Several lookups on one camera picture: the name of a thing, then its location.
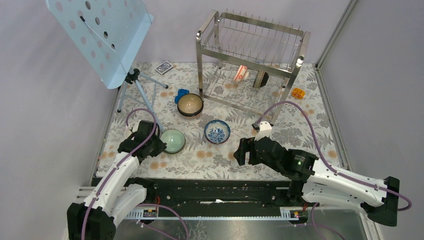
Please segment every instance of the brown ceramic bowl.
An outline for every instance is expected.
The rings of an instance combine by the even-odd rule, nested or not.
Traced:
[[[203,101],[199,95],[189,93],[179,99],[177,108],[181,115],[193,117],[203,110]]]

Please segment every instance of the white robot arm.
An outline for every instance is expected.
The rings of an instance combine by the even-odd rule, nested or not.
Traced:
[[[288,197],[292,202],[346,207],[367,214],[379,224],[396,226],[399,198],[380,188],[399,193],[398,179],[391,176],[386,179],[370,178],[332,165],[330,169],[323,159],[312,153],[286,150],[271,140],[272,126],[268,122],[262,121],[258,128],[256,137],[240,140],[234,153],[239,165],[245,164],[245,155],[250,152],[249,164],[265,164],[291,179]]]
[[[130,156],[117,167],[117,163],[127,154],[126,152],[121,152],[116,155],[112,166],[106,174],[106,176],[110,175],[110,178],[102,178],[93,192],[84,200],[85,206],[89,207],[92,199],[97,198],[92,208],[102,208],[103,212],[113,218],[113,224],[115,226],[118,226],[135,206],[144,202],[147,194],[146,189],[138,184],[129,185],[126,191],[120,194],[125,182],[140,165],[136,157]]]

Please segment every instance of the bowl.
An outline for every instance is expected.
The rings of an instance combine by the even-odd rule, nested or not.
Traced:
[[[186,144],[186,137],[184,134],[176,129],[166,130],[160,136],[160,140],[166,143],[165,152],[169,154],[176,154],[181,151]]]
[[[204,127],[204,136],[212,144],[222,144],[230,137],[230,127],[221,120],[212,120]]]
[[[179,99],[177,108],[181,115],[193,117],[203,110],[203,101],[199,95],[189,93]]]

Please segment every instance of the metal wire rack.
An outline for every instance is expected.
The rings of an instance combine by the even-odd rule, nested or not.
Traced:
[[[310,37],[300,26],[286,25],[246,13],[226,11],[220,15],[212,11],[196,34],[200,97],[257,114],[285,100],[303,64]],[[214,73],[204,75],[203,55],[218,59]],[[248,68],[249,77],[236,84],[233,77],[240,65]],[[257,71],[270,75],[260,89],[252,87]],[[277,107],[267,116],[271,123],[280,110]]]

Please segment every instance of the white wall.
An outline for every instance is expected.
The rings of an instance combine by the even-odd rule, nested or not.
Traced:
[[[116,90],[45,0],[0,1],[0,46],[0,239],[59,240]]]
[[[414,203],[384,240],[424,234],[423,23],[422,0],[360,0],[322,67],[353,168],[399,178]]]
[[[195,35],[212,10],[234,10],[311,32],[305,62],[315,63],[349,0],[144,0],[153,24],[138,62],[196,62]]]

